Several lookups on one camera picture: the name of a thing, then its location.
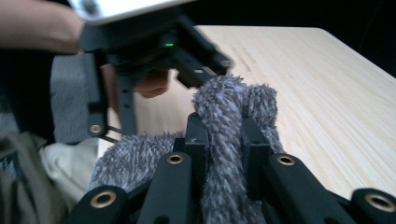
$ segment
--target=gray fleece material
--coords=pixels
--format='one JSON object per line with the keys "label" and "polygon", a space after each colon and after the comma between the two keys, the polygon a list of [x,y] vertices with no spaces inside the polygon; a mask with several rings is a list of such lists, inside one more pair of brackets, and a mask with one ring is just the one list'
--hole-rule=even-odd
{"label": "gray fleece material", "polygon": [[[245,112],[256,121],[272,150],[283,152],[275,126],[276,91],[241,81],[232,75],[215,77],[192,100],[210,136],[202,214],[194,216],[202,215],[204,223],[265,223],[260,202],[247,196],[240,128]],[[113,185],[129,192],[150,180],[159,158],[172,151],[177,137],[183,133],[124,136],[96,163],[89,190]]]}

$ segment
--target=white device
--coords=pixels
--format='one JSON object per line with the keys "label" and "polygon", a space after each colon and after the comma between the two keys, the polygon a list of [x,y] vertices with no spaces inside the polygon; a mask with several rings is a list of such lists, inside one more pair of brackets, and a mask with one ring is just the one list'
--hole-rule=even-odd
{"label": "white device", "polygon": [[88,24],[101,25],[195,0],[68,0]]}

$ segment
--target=wooden table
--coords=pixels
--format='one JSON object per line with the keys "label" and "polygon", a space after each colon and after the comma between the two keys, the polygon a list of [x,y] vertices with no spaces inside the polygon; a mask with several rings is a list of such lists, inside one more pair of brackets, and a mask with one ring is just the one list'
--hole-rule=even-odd
{"label": "wooden table", "polygon": [[[233,74],[277,90],[283,147],[325,188],[346,198],[366,187],[396,195],[394,77],[316,28],[198,29],[234,60]],[[163,96],[136,96],[139,132],[184,130],[193,92],[172,80]]]}

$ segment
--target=white cloth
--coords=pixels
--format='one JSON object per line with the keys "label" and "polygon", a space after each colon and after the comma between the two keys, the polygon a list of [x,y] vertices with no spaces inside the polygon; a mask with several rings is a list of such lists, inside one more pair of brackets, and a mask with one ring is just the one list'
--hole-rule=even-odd
{"label": "white cloth", "polygon": [[71,204],[79,202],[87,192],[97,148],[98,139],[90,138],[76,146],[55,143],[39,153],[47,176]]}

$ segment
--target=black mount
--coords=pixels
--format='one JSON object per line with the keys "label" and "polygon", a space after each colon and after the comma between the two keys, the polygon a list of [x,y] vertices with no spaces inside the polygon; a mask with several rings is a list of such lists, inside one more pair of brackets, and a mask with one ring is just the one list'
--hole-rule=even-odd
{"label": "black mount", "polygon": [[[327,191],[296,157],[274,154],[254,120],[243,117],[241,150],[247,196],[262,202],[268,224],[396,223],[396,198],[377,189],[357,189],[350,201]],[[186,137],[161,157],[154,177],[125,192],[101,186],[88,192],[66,223],[191,223],[205,184],[205,125],[189,115]]]}
{"label": "black mount", "polygon": [[[80,45],[89,83],[91,136],[105,137],[109,129],[135,134],[131,87],[152,69],[175,68],[186,87],[200,87],[225,75],[231,61],[219,53],[178,7],[170,7],[108,24],[84,27]],[[100,65],[111,63],[118,75],[122,130],[107,126],[106,90]]]}

